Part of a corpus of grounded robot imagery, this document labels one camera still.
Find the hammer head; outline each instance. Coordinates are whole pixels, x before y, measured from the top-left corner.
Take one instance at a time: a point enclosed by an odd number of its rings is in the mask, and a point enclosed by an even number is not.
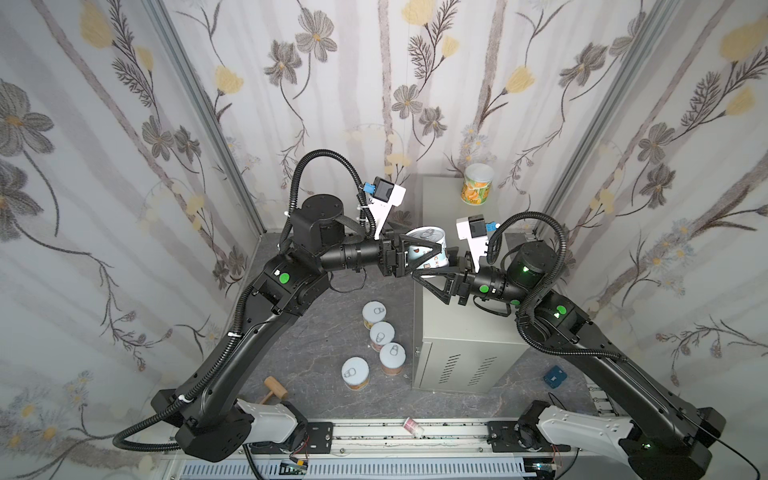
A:
[[[288,396],[288,390],[286,390],[286,388],[273,376],[266,377],[264,379],[264,385],[266,385],[266,387],[272,391],[273,395],[280,400],[285,400]]]

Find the floral wallpaper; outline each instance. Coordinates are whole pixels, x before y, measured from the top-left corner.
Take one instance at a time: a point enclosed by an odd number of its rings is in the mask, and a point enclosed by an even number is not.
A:
[[[0,72],[3,474],[145,478],[109,438],[212,350],[257,236],[140,4],[6,2]]]
[[[269,228],[293,168],[330,148],[361,177],[496,171],[502,217],[543,208],[653,7],[648,0],[164,0]],[[356,200],[336,165],[303,195]]]
[[[569,294],[763,471],[767,112],[766,5],[681,2],[557,213]],[[754,476],[713,453],[708,476]]]

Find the can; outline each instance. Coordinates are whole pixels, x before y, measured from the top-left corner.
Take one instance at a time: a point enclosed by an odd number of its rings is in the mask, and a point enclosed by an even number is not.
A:
[[[448,265],[448,256],[445,254],[445,230],[440,227],[419,227],[409,231],[406,235],[442,245],[440,252],[422,263],[419,268],[438,268],[440,266]],[[428,247],[411,245],[408,247],[408,260],[413,261],[421,258],[427,252],[429,252]]]

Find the blue box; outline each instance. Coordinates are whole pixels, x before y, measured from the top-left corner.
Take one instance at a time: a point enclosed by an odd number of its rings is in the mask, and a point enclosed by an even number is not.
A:
[[[544,381],[553,389],[558,388],[566,378],[568,378],[568,374],[563,372],[563,369],[557,365],[553,366],[549,372],[544,375]]]

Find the white can lid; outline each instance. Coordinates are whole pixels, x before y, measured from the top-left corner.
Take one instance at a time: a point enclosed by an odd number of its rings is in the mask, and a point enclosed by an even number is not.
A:
[[[358,356],[344,362],[341,367],[341,376],[351,386],[357,386],[368,378],[368,363]]]
[[[395,338],[395,327],[389,322],[378,322],[371,327],[371,341],[376,345],[386,345]]]
[[[386,307],[381,302],[368,302],[362,308],[362,317],[368,323],[377,323],[384,320],[386,316]]]
[[[476,182],[489,182],[493,180],[493,167],[486,164],[470,164],[464,170],[464,176]]]
[[[379,352],[379,360],[388,369],[398,369],[406,362],[406,349],[399,343],[387,343]]]

